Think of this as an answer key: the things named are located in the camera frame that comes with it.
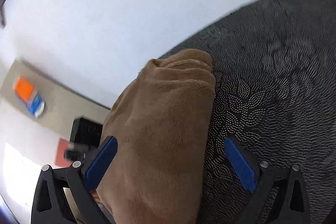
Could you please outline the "brown fleece garment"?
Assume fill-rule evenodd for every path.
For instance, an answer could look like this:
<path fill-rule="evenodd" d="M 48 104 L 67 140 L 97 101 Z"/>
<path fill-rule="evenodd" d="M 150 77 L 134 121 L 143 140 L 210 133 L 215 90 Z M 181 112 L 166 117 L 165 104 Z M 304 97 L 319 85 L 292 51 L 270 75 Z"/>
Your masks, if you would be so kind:
<path fill-rule="evenodd" d="M 118 150 L 97 188 L 117 223 L 195 223 L 215 77 L 189 49 L 152 59 L 114 103 L 102 136 Z"/>

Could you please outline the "red floor mat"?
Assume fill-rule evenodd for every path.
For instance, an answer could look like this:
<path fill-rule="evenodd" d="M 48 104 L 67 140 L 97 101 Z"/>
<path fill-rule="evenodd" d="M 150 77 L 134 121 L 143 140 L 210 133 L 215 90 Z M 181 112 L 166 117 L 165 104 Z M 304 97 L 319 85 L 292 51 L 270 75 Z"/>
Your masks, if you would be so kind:
<path fill-rule="evenodd" d="M 64 157 L 66 149 L 68 149 L 69 142 L 65 139 L 60 138 L 57 145 L 56 156 L 54 164 L 61 168 L 69 167 L 72 161 L 67 160 Z"/>

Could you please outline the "beige cabinet door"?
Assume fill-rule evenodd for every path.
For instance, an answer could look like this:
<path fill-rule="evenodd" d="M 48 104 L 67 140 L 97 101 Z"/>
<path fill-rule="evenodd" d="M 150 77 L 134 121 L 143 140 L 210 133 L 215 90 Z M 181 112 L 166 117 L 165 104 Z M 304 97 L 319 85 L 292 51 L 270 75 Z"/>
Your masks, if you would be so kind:
<path fill-rule="evenodd" d="M 19 77 L 27 79 L 45 101 L 34 118 L 14 93 Z M 45 77 L 21 61 L 14 61 L 1 87 L 1 146 L 17 149 L 54 150 L 60 138 L 68 140 L 75 118 L 103 123 L 109 109 Z"/>

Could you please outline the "orange box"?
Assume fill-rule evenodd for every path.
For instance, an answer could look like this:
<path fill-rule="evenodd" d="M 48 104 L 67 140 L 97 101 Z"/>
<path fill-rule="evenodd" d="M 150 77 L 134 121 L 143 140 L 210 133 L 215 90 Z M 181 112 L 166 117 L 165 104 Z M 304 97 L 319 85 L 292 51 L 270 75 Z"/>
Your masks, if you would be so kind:
<path fill-rule="evenodd" d="M 24 77 L 20 76 L 14 85 L 15 94 L 25 104 L 29 104 L 35 94 L 35 88 Z"/>

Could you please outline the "black patterned table cloth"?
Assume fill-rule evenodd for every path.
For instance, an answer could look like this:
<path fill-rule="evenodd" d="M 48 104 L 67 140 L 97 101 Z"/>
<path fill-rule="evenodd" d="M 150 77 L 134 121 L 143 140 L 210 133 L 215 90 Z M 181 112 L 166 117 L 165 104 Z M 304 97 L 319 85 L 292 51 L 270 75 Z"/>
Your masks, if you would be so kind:
<path fill-rule="evenodd" d="M 228 135 L 272 166 L 299 165 L 312 223 L 335 206 L 335 0 L 258 0 L 170 50 L 209 53 L 216 79 L 199 223 L 234 223 L 250 199 Z"/>

